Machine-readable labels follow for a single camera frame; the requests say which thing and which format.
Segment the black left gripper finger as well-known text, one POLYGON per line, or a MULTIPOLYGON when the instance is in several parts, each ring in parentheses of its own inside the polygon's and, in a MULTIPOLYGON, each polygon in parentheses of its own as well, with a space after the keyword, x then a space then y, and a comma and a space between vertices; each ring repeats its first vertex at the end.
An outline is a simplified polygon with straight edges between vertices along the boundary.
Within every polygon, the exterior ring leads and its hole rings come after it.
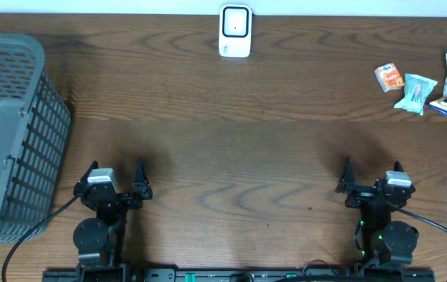
POLYGON ((98 162, 97 161, 93 161, 92 164, 87 169, 87 171, 85 172, 85 174, 74 185, 73 194, 74 194, 75 197, 82 197, 84 195, 84 193, 89 188, 88 177, 89 177, 90 173, 92 172, 92 170, 97 169, 97 168, 98 168, 98 162))
POLYGON ((144 170, 143 159, 140 158, 136 164, 136 171, 133 180, 133 186, 140 194, 142 200, 151 200, 153 197, 153 190, 148 180, 147 174, 144 170))

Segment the mint green wipes packet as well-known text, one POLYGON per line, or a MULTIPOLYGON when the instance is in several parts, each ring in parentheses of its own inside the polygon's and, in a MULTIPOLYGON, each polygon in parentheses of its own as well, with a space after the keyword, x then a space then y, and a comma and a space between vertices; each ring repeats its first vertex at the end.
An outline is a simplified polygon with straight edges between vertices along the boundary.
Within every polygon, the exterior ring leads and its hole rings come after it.
POLYGON ((423 116, 424 104, 437 83, 418 74, 405 74, 404 97, 394 105, 394 108, 423 116))

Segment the orange small carton box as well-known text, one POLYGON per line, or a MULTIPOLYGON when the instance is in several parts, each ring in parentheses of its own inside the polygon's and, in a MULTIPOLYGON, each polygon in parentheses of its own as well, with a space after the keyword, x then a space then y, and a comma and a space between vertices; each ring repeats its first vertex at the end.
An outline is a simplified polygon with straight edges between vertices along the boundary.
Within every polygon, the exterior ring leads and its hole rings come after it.
POLYGON ((384 92, 401 89, 405 86, 403 77, 393 63, 377 67, 374 74, 384 92))

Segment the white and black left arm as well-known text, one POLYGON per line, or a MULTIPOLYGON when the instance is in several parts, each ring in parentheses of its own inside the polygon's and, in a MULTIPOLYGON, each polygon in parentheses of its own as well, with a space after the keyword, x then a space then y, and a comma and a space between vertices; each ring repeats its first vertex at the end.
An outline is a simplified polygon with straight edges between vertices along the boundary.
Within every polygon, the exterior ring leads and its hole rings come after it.
POLYGON ((78 249, 78 282, 131 282, 138 274, 135 267, 122 261, 127 213, 143 207, 153 191, 138 160, 133 192, 119 193, 114 170, 99 168, 94 161, 74 186, 74 195, 96 215, 80 222, 73 241, 78 249))

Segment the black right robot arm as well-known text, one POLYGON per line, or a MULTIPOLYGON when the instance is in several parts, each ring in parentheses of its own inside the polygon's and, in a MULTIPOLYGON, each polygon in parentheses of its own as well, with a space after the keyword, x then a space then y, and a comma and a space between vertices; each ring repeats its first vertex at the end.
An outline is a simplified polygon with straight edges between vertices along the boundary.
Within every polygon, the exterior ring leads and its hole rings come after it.
POLYGON ((418 231, 403 221, 394 221, 391 213, 405 207, 415 191, 399 162, 395 162, 394 168, 373 185, 364 186, 356 182, 352 160, 347 160, 336 192, 347 196, 346 207, 360 211, 354 240, 367 266, 406 266, 412 263, 418 231))

